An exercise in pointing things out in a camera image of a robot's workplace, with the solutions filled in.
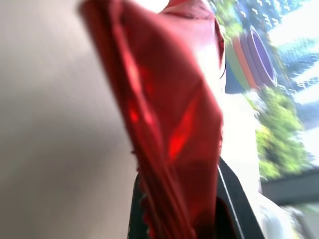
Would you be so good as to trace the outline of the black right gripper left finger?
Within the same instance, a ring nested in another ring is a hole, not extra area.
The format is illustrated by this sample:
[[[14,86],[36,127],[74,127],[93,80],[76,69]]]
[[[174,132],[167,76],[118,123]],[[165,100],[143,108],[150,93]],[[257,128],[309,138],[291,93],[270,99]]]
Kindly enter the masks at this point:
[[[145,222],[146,209],[143,203],[146,198],[142,190],[140,175],[137,174],[133,187],[127,239],[151,239],[150,228]]]

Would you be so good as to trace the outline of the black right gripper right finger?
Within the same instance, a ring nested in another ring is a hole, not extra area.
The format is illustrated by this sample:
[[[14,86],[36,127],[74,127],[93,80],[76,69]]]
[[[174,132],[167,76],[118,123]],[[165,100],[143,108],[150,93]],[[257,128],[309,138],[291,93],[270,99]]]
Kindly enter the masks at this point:
[[[218,169],[215,239],[264,239],[243,187],[227,163]]]

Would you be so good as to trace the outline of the rainbow striped round container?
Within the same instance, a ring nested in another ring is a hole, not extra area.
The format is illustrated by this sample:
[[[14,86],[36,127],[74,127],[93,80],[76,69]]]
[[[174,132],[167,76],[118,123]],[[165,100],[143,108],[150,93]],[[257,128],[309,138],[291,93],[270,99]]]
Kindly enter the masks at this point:
[[[278,85],[270,56],[253,26],[226,44],[225,64],[227,94],[242,94]]]

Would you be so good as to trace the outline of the red plastic bag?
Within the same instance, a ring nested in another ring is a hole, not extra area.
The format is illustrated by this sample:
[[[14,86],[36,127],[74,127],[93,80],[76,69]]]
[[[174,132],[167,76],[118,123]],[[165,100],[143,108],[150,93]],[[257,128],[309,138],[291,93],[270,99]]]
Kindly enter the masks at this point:
[[[223,115],[207,81],[224,57],[203,0],[159,13],[131,0],[83,0],[94,41],[138,162],[149,239],[213,239]]]

